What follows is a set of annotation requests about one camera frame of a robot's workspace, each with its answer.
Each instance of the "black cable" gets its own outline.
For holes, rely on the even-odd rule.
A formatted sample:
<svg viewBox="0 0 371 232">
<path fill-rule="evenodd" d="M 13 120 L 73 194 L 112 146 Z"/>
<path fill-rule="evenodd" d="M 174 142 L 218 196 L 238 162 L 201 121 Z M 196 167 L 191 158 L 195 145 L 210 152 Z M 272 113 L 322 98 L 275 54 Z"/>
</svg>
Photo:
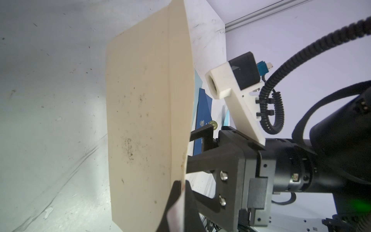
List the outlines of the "black cable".
<svg viewBox="0 0 371 232">
<path fill-rule="evenodd" d="M 371 213 L 362 217 L 358 222 L 356 232 L 369 232 L 371 231 Z"/>
<path fill-rule="evenodd" d="M 291 193 L 291 198 L 290 200 L 286 201 L 286 202 L 275 202 L 272 200 L 272 204 L 275 204 L 275 205 L 289 205 L 291 203 L 294 203 L 296 201 L 296 194 L 295 193 Z"/>
<path fill-rule="evenodd" d="M 262 76 L 262 80 L 264 81 L 264 83 L 266 82 L 265 75 Z"/>
<path fill-rule="evenodd" d="M 329 50 L 330 48 L 336 47 L 343 43 L 346 43 L 357 38 L 361 38 L 364 35 L 371 34 L 371 17 L 366 20 L 360 20 L 356 24 L 352 23 L 349 26 L 343 27 L 340 30 L 336 30 L 316 42 L 310 44 L 290 59 L 288 59 L 283 65 L 281 65 L 270 78 L 266 81 L 262 90 L 259 94 L 260 100 L 268 100 L 270 92 L 274 87 L 291 71 L 299 67 L 304 62 L 312 59 L 313 57 Z M 268 117 L 268 104 L 260 103 L 260 112 L 262 120 L 260 124 L 262 128 L 269 134 L 277 134 L 283 128 L 285 120 L 285 114 L 283 110 L 283 104 L 281 96 L 277 96 L 280 99 L 280 104 L 275 103 L 275 122 L 272 125 Z"/>
</svg>

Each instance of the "cardboard sheet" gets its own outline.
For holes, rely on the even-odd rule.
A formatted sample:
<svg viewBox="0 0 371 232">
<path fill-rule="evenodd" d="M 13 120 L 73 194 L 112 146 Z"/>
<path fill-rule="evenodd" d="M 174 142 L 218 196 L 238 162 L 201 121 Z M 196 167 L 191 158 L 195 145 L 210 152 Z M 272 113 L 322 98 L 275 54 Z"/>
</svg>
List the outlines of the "cardboard sheet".
<svg viewBox="0 0 371 232">
<path fill-rule="evenodd" d="M 117 36 L 106 61 L 112 219 L 155 231 L 171 186 L 185 179 L 194 67 L 183 0 Z"/>
</svg>

